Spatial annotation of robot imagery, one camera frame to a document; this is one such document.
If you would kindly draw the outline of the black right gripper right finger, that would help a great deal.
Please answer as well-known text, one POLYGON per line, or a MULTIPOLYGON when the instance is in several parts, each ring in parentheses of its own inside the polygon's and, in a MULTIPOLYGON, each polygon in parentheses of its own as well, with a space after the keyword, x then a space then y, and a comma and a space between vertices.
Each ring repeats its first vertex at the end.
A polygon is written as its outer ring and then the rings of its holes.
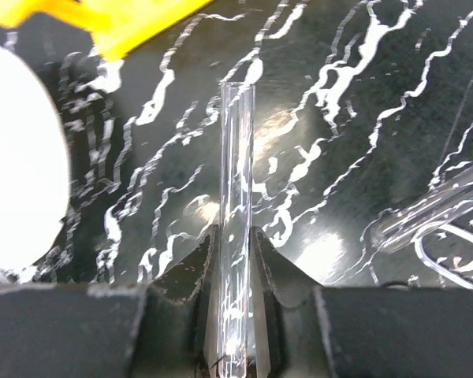
POLYGON ((473 290, 325 287, 250 232, 259 377, 473 377, 473 290))

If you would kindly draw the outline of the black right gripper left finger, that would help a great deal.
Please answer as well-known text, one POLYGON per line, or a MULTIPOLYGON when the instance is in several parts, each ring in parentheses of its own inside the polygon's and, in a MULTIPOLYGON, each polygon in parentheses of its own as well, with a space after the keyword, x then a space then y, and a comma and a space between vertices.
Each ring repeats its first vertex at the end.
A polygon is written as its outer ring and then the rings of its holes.
POLYGON ((208 377, 217 229, 152 283, 0 283, 0 377, 208 377))

